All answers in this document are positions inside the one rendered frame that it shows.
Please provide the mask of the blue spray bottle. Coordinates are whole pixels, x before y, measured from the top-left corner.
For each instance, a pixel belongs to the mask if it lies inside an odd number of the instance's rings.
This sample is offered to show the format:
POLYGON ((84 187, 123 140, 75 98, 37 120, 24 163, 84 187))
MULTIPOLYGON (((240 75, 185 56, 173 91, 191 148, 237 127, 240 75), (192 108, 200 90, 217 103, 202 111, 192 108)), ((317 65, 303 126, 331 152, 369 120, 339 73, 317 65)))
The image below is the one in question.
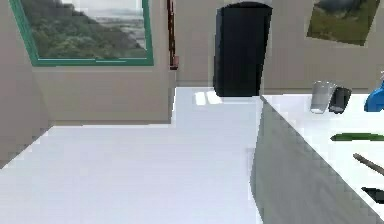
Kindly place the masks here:
POLYGON ((365 112, 381 112, 384 110, 384 71, 381 74, 380 86, 372 91, 366 99, 364 105, 365 112))

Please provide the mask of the black fridge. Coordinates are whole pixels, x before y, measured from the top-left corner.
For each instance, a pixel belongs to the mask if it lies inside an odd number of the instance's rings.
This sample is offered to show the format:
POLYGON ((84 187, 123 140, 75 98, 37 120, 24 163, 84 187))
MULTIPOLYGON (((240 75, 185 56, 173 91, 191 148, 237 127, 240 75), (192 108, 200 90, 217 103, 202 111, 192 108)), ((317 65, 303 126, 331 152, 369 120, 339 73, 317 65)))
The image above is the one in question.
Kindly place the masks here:
POLYGON ((218 96, 259 95, 272 11, 252 1, 217 10, 213 87, 218 96))

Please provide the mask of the white kitchen counter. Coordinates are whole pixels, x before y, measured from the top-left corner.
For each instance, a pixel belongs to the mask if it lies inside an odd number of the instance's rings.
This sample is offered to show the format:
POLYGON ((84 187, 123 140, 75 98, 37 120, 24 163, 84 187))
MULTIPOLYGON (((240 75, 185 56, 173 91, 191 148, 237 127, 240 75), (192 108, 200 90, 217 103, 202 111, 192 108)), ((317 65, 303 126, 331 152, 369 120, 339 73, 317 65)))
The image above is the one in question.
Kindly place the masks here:
POLYGON ((250 177, 263 224, 384 224, 384 204, 364 188, 384 191, 384 141, 333 141, 341 133, 384 135, 384 112, 366 112, 364 94, 342 114, 310 111, 309 94, 263 95, 250 177))

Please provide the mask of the grey cup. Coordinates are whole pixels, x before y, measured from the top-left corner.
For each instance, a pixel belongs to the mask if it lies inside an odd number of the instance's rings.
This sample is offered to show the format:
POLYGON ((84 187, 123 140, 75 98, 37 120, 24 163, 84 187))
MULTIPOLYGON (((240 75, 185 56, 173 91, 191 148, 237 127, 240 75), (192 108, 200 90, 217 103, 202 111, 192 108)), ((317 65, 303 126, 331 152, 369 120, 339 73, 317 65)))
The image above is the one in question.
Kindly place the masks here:
POLYGON ((312 88, 310 111, 323 114, 327 109, 336 85, 329 81, 316 81, 312 88))

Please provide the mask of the green framed window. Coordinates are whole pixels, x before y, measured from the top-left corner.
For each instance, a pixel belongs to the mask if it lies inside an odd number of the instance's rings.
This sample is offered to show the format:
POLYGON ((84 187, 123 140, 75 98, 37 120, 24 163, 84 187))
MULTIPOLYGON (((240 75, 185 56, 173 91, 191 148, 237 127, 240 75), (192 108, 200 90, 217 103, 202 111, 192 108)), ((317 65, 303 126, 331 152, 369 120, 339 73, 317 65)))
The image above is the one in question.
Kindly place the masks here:
POLYGON ((152 66, 149 0, 7 0, 34 67, 152 66))

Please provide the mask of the black cup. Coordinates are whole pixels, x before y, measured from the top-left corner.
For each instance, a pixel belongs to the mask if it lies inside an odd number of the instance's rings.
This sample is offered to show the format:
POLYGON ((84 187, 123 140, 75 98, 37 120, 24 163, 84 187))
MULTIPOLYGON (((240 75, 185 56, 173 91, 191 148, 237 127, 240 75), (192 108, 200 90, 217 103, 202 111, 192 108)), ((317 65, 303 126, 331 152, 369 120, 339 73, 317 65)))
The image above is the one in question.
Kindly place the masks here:
POLYGON ((335 114, 342 114, 346 109, 352 91, 345 87, 337 87, 331 97, 328 110, 335 114))

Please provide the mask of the framed landscape picture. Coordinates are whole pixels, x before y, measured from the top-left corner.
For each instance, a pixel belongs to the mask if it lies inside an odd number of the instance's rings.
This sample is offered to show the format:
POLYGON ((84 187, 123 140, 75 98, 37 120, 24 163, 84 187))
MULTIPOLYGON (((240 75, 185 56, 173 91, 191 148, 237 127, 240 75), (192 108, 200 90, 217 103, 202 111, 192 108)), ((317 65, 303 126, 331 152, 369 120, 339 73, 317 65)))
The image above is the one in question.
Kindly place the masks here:
POLYGON ((364 46, 381 0, 316 0, 307 37, 364 46))

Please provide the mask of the black flat object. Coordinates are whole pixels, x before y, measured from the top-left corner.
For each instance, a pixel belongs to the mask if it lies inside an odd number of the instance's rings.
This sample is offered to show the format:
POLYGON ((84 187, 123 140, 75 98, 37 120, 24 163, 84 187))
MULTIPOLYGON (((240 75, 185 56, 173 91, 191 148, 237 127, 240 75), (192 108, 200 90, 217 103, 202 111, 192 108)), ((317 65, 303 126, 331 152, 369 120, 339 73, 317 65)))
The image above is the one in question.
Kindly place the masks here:
POLYGON ((384 190, 367 187, 362 187, 362 190, 367 193, 376 203, 384 204, 384 190))

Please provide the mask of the dark red wall strip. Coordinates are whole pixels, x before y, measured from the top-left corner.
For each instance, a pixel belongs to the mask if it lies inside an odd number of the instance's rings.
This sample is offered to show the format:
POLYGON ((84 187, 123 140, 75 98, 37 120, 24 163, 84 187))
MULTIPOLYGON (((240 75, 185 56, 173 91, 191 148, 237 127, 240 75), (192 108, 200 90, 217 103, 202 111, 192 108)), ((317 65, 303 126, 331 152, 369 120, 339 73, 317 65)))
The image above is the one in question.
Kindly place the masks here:
POLYGON ((168 12, 170 69, 171 70, 177 70, 178 69, 178 57, 176 56, 173 0, 167 0, 167 12, 168 12))

